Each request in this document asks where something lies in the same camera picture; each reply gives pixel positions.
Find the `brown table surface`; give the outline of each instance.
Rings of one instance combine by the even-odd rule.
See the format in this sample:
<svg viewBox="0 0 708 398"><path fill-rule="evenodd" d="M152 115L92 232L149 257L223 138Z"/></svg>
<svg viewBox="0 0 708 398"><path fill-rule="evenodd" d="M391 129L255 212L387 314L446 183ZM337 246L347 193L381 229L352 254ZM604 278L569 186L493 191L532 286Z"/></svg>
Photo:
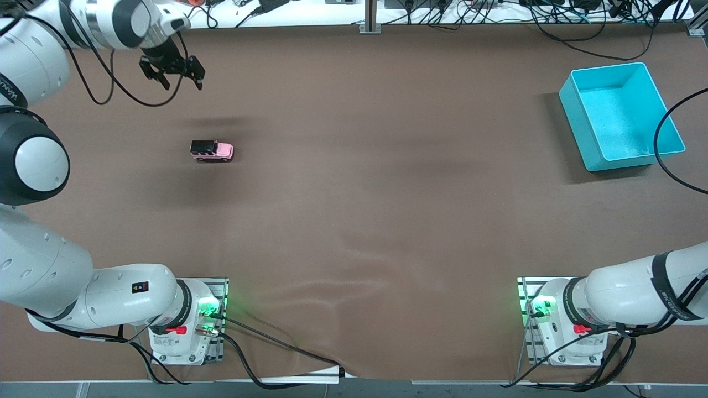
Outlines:
<svg viewBox="0 0 708 398"><path fill-rule="evenodd" d="M708 83L705 45L682 29L660 28L641 58L667 104ZM287 335L242 318L252 325L384 379L508 380L522 336L518 276L587 275L708 239L706 198L657 166L584 170L556 93L572 69L616 62L531 26L385 30L189 32L204 90L185 81L160 109L121 93L95 106L74 76L34 108L71 155L69 184L28 213L97 268L229 276L230 313L243 307ZM614 25L581 45L630 56L647 38ZM165 98L138 57L117 53L116 74ZM102 96L105 74L90 53L79 59ZM674 120L687 151L668 163L708 186L704 107L688 103ZM240 159L196 164L193 139L231 142ZM40 333L22 309L0 309L3 381L146 377L128 347ZM321 367L231 333L259 376ZM707 383L705 342L688 326L642 338L621 380ZM178 374L245 377L230 348L222 364ZM552 369L533 380L580 377Z"/></svg>

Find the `turquoise container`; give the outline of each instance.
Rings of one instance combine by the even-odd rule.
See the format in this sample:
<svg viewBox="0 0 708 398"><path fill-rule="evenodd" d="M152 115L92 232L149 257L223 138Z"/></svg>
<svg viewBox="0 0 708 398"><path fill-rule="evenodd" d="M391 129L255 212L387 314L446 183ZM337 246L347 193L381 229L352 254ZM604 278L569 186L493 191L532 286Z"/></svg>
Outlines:
<svg viewBox="0 0 708 398"><path fill-rule="evenodd" d="M588 171L656 161L654 132L666 105L644 63L576 69L559 96ZM662 159L686 150L671 117L658 147Z"/></svg>

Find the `red button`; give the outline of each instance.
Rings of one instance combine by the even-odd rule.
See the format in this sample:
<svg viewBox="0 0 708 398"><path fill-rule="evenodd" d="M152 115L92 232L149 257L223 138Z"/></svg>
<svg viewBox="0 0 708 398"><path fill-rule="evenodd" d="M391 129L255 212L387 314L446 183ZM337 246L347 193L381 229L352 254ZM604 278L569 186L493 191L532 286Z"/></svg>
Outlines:
<svg viewBox="0 0 708 398"><path fill-rule="evenodd" d="M165 331L173 331L177 334L187 334L187 327L186 326L169 327L169 328L165 329Z"/></svg>
<svg viewBox="0 0 708 398"><path fill-rule="evenodd" d="M591 330L593 330L593 329L592 329L592 328L589 328L589 327L587 327L587 326L583 326L583 325L573 325L573 332L574 332L575 334L583 334L583 333L587 333L587 332L589 332L589 331L591 331Z"/></svg>

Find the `pink toy car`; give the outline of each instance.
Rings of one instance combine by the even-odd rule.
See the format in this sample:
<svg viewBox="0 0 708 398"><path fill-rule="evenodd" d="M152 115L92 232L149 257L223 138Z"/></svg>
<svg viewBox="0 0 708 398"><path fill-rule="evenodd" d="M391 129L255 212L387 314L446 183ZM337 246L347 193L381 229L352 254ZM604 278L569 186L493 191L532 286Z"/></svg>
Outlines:
<svg viewBox="0 0 708 398"><path fill-rule="evenodd" d="M199 163L222 163L234 157L234 146L217 140L196 140L192 141L189 152L192 153L192 158L197 159Z"/></svg>

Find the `toy car black roof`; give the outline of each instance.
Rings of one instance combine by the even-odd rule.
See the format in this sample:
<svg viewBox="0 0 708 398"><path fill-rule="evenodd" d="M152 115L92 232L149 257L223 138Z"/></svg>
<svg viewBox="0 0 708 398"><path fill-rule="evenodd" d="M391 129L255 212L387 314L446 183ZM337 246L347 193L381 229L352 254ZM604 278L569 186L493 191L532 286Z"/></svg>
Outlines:
<svg viewBox="0 0 708 398"><path fill-rule="evenodd" d="M189 147L189 152L214 152L217 150L217 142L214 140L192 141L192 146Z"/></svg>

